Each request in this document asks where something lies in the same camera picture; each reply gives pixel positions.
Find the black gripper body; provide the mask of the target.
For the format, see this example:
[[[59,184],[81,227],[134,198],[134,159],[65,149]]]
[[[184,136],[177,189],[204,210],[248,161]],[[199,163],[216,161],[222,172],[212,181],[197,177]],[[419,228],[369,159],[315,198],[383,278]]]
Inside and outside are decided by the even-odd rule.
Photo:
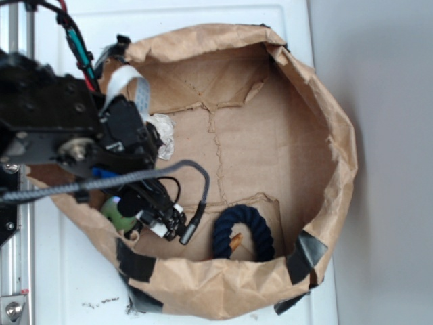
[[[118,196],[118,210],[123,217],[133,217],[142,227],[168,241],[184,235],[187,219],[183,208],[171,200],[158,179],[127,184]]]

